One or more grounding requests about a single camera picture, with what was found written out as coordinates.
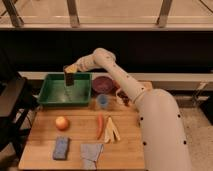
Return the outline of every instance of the carrot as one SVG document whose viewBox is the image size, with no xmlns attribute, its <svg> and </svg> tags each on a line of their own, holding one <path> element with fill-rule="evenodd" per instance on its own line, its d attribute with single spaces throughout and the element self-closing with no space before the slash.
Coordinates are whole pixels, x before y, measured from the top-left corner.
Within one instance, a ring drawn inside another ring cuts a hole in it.
<svg viewBox="0 0 213 171">
<path fill-rule="evenodd" d="M 99 139 L 101 137 L 101 134 L 102 134 L 103 128 L 104 128 L 104 117 L 102 114 L 98 115 L 97 121 L 98 121 L 97 139 Z"/>
</svg>

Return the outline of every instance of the dish towel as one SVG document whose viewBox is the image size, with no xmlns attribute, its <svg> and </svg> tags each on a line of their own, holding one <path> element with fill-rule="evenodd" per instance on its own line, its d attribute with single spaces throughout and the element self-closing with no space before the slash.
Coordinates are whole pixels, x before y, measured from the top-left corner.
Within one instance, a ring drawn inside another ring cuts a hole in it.
<svg viewBox="0 0 213 171">
<path fill-rule="evenodd" d="M 85 170 L 96 170 L 96 162 L 103 151 L 103 144 L 81 144 L 81 157 Z"/>
</svg>

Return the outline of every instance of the green plastic bin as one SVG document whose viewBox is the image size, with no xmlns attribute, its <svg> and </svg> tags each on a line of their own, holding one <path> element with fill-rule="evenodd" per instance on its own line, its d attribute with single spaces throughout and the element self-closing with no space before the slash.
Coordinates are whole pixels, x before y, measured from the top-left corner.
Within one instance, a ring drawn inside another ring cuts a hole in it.
<svg viewBox="0 0 213 171">
<path fill-rule="evenodd" d="M 64 74 L 48 74 L 38 103 L 48 107 L 87 106 L 91 98 L 91 73 L 75 73 L 74 85 L 66 86 Z"/>
</svg>

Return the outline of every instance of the wooden table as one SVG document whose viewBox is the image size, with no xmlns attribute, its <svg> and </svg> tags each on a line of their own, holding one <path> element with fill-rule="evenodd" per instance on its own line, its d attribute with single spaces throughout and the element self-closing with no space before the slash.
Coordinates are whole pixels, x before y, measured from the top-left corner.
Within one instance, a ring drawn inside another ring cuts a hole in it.
<svg viewBox="0 0 213 171">
<path fill-rule="evenodd" d="M 117 126 L 121 141 L 104 144 L 97 169 L 109 170 L 143 170 L 144 154 L 142 135 L 139 126 L 139 115 L 134 105 L 129 107 L 116 103 L 110 96 L 108 110 L 101 110 L 93 98 L 88 107 L 42 109 L 37 113 L 19 163 L 21 170 L 79 170 L 83 169 L 80 155 L 82 143 L 103 142 L 104 134 L 96 140 L 97 115 L 111 116 Z M 55 127 L 57 116 L 66 116 L 71 126 L 67 131 L 58 131 Z M 52 153 L 57 136 L 67 136 L 72 139 L 66 161 L 55 161 Z"/>
</svg>

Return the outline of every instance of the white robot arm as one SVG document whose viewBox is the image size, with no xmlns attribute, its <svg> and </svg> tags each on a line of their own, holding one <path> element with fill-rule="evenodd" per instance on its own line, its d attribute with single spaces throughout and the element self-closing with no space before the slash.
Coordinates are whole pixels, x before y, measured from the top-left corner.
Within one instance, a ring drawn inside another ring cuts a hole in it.
<svg viewBox="0 0 213 171">
<path fill-rule="evenodd" d="M 104 68 L 139 110 L 148 171 L 190 171 L 191 162 L 180 112 L 166 91 L 146 88 L 115 63 L 115 55 L 103 48 L 81 57 L 79 71 Z"/>
</svg>

